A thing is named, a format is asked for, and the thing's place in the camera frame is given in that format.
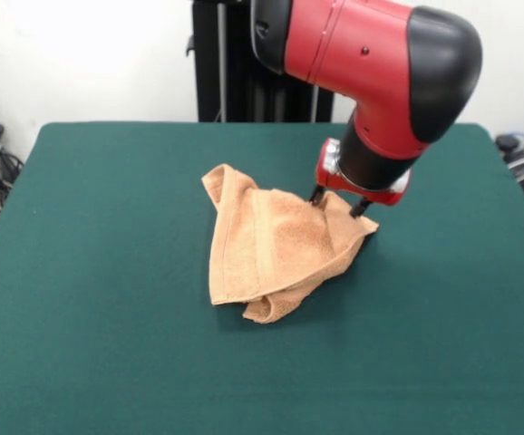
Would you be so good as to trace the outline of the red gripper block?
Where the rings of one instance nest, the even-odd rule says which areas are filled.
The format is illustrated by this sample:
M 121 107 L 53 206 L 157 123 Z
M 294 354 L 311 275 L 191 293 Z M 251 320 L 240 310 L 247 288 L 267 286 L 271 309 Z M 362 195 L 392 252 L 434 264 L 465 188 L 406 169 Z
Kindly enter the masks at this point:
M 402 199 L 411 181 L 411 169 L 408 169 L 387 189 L 371 191 L 360 188 L 350 182 L 339 169 L 340 148 L 340 140 L 333 138 L 327 138 L 321 147 L 318 162 L 315 166 L 316 186 L 309 199 L 311 205 L 320 205 L 328 189 L 341 190 L 362 197 L 349 211 L 349 215 L 352 218 L 359 218 L 372 203 L 393 206 Z

